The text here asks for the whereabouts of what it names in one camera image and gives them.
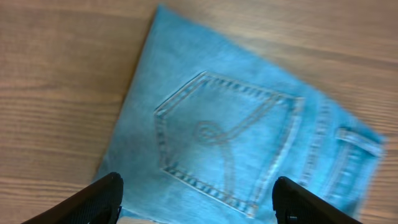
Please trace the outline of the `blue denim jeans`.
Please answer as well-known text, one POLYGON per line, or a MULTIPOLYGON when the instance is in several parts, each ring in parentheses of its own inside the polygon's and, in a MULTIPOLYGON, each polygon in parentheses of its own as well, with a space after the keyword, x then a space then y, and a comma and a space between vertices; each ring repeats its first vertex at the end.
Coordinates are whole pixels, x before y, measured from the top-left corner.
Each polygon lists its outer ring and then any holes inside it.
POLYGON ((121 174, 123 215, 157 223, 275 223, 280 176, 356 217, 382 143, 311 85, 159 6, 96 177, 121 174))

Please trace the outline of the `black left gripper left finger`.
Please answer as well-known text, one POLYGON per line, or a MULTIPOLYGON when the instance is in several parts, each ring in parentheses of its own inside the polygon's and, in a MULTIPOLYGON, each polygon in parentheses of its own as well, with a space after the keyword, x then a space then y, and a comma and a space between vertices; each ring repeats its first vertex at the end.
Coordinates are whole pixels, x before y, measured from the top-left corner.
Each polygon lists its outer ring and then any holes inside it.
POLYGON ((22 224, 116 224, 121 213, 123 185, 121 175, 111 172, 22 224))

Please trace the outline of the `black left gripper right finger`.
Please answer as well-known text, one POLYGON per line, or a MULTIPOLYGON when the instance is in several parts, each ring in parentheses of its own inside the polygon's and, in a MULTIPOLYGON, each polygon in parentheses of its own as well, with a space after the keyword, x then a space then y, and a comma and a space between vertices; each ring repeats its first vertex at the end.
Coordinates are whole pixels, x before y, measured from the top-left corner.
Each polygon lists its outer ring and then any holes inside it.
POLYGON ((285 176, 273 186, 272 206, 278 224, 362 224, 285 176))

